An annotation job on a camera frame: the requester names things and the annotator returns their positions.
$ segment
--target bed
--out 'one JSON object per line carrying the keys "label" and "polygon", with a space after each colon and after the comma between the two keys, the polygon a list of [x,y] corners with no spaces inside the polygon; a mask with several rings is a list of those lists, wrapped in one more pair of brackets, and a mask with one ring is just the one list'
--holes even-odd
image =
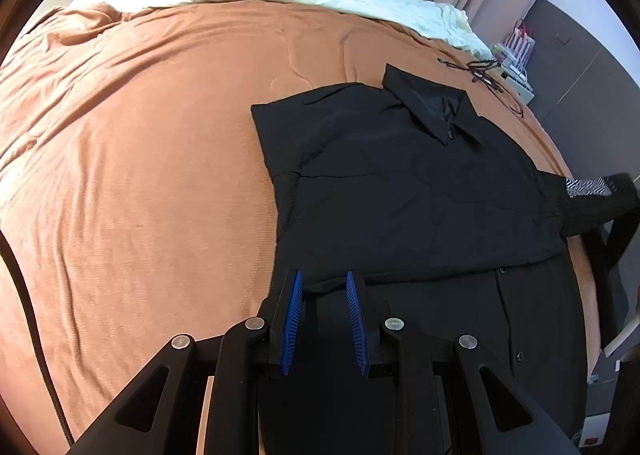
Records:
{"label": "bed", "polygon": [[[425,0],[76,0],[45,14],[0,70],[0,225],[73,436],[168,339],[222,334],[265,297],[276,208],[252,104],[380,87],[390,63],[465,90],[540,170],[568,176],[513,92],[437,61],[488,53],[463,12]],[[593,275],[580,239],[569,247],[592,369]],[[3,267],[0,302],[0,395],[37,453],[65,453]]]}

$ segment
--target shirt collar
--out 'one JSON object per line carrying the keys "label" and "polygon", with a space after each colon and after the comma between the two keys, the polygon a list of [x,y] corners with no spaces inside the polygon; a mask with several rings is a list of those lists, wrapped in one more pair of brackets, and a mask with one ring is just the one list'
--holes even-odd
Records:
{"label": "shirt collar", "polygon": [[382,86],[443,145],[449,143],[450,128],[454,125],[484,146],[478,124],[480,118],[465,91],[414,76],[389,64]]}

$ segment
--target black shirt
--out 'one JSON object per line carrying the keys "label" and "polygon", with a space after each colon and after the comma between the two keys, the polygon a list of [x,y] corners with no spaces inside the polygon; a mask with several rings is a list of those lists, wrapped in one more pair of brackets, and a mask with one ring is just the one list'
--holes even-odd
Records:
{"label": "black shirt", "polygon": [[[569,435],[580,428],[586,342],[564,237],[637,207],[628,176],[540,172],[464,91],[390,65],[381,90],[329,86],[252,113],[278,207],[272,290],[296,268],[308,296],[326,295],[306,303],[314,324],[299,343],[350,342],[346,304],[326,293],[359,269],[394,313],[430,335],[474,334]],[[296,347],[294,363],[303,379],[321,362],[304,352]],[[382,405],[382,394],[363,392],[367,409]],[[362,427],[382,432],[383,422]]]}

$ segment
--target black cord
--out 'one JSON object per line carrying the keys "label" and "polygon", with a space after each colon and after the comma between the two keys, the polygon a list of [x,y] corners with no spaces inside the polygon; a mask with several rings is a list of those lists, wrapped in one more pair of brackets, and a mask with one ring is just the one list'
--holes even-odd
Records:
{"label": "black cord", "polygon": [[[524,109],[522,108],[522,105],[520,104],[520,102],[516,98],[514,98],[514,96],[509,91],[506,91],[505,89],[503,89],[502,85],[500,85],[500,83],[497,80],[495,80],[493,76],[489,74],[489,71],[491,69],[495,69],[496,67],[500,66],[500,64],[497,61],[495,60],[470,61],[464,67],[461,65],[458,65],[457,63],[443,60],[442,58],[438,58],[438,61],[440,63],[444,63],[447,67],[450,67],[452,69],[465,70],[467,72],[470,72],[471,75],[474,77],[472,79],[473,83],[477,81],[481,81],[482,83],[484,83],[484,85],[486,85],[486,87],[495,96],[495,98],[498,101],[500,101],[503,107],[509,109],[511,112],[516,114],[517,117],[524,118]],[[513,108],[512,106],[507,105],[500,98],[500,96],[497,95],[497,92],[500,94],[507,92],[511,96],[511,98],[516,102],[517,108]]]}
{"label": "black cord", "polygon": [[40,333],[38,332],[36,313],[33,310],[33,304],[31,303],[27,284],[24,281],[24,276],[22,275],[22,271],[18,265],[18,260],[15,258],[14,252],[2,231],[0,231],[0,256],[2,257],[7,270],[9,270],[9,274],[14,281],[15,289],[20,297],[22,310],[24,311],[25,318],[27,318],[27,327],[29,328],[29,335],[31,336],[33,352],[36,356],[38,367],[40,368],[40,374],[42,374],[44,384],[49,392],[53,408],[56,410],[56,415],[58,416],[58,422],[62,428],[62,433],[65,435],[66,442],[69,444],[69,447],[71,447],[74,444],[74,437],[71,435],[69,424],[66,421],[65,412],[62,409],[62,403],[60,403],[56,387],[53,385],[53,379],[51,378],[49,368],[47,367],[47,360],[44,356],[42,341],[40,341]]}

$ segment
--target gray wall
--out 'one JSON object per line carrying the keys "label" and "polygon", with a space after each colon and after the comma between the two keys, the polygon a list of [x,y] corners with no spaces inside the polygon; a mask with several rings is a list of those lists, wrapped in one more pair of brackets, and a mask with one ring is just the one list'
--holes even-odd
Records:
{"label": "gray wall", "polygon": [[[594,178],[629,172],[636,178],[640,175],[640,88],[636,82],[600,42],[547,0],[535,2],[526,24],[536,40],[527,66],[535,93],[529,107],[572,174]],[[640,283],[640,233],[620,261],[620,274],[629,297],[630,318]],[[610,359],[601,356],[594,371],[600,384],[590,388],[588,415],[608,411],[615,360],[636,343],[640,343],[640,330]]]}

